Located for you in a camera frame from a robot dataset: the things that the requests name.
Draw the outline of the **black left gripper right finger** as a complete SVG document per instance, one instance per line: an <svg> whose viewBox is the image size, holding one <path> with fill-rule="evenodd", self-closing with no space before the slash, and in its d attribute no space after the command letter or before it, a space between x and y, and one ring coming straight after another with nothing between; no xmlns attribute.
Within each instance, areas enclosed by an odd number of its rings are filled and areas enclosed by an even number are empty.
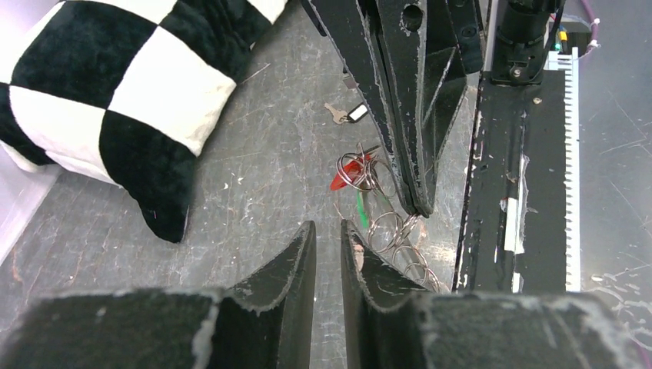
<svg viewBox="0 0 652 369"><path fill-rule="evenodd" d="M341 222L350 368L642 368L644 352L589 294L437 294Z"/></svg>

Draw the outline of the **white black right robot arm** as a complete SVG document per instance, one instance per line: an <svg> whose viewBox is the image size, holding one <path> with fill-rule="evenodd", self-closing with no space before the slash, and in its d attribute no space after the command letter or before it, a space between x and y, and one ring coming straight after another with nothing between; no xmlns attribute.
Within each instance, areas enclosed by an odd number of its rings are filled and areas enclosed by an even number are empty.
<svg viewBox="0 0 652 369"><path fill-rule="evenodd" d="M483 33L476 1L305 1L373 119L398 200L434 210L438 159L467 87L487 70L503 85L541 81L561 1L501 1Z"/></svg>

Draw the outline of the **red key tag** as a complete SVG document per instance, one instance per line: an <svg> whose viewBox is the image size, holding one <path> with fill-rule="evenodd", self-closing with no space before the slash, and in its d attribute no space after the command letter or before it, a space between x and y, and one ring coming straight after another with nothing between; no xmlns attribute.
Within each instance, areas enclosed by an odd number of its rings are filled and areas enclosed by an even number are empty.
<svg viewBox="0 0 652 369"><path fill-rule="evenodd" d="M359 191L370 191L373 180L369 172L372 156L370 154L347 153L336 162L336 174L329 185L331 191L350 186Z"/></svg>

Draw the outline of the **black key tag white label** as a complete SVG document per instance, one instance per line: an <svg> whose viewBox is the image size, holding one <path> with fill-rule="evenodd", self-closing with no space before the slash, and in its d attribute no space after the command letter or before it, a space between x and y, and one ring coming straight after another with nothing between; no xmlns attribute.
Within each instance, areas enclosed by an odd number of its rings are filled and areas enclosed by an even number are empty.
<svg viewBox="0 0 652 369"><path fill-rule="evenodd" d="M368 114L368 108L365 105L365 103L360 103L356 107L354 107L352 110L350 110L347 114L347 121L350 123L356 123L359 122L362 118L364 118Z"/></svg>

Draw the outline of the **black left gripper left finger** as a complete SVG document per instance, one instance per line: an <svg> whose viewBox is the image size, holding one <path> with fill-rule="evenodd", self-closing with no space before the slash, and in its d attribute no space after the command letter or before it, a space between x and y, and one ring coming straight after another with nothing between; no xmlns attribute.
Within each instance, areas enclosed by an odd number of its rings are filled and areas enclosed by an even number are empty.
<svg viewBox="0 0 652 369"><path fill-rule="evenodd" d="M316 230L230 288L65 291L40 298L9 335L3 368L306 368Z"/></svg>

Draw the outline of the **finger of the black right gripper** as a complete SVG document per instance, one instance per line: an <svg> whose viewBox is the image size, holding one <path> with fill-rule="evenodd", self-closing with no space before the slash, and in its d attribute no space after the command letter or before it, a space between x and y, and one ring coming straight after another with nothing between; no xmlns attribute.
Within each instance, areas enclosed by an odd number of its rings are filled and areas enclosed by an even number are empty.
<svg viewBox="0 0 652 369"><path fill-rule="evenodd" d="M381 80L380 59L374 55L371 29L364 17L363 6L358 1L310 1L309 5L357 84L377 127L398 200L407 214L413 214L414 202L398 161L398 137L384 92L387 83Z"/></svg>
<svg viewBox="0 0 652 369"><path fill-rule="evenodd" d="M434 212L438 156L466 88L446 1L379 1L398 164L409 214Z"/></svg>

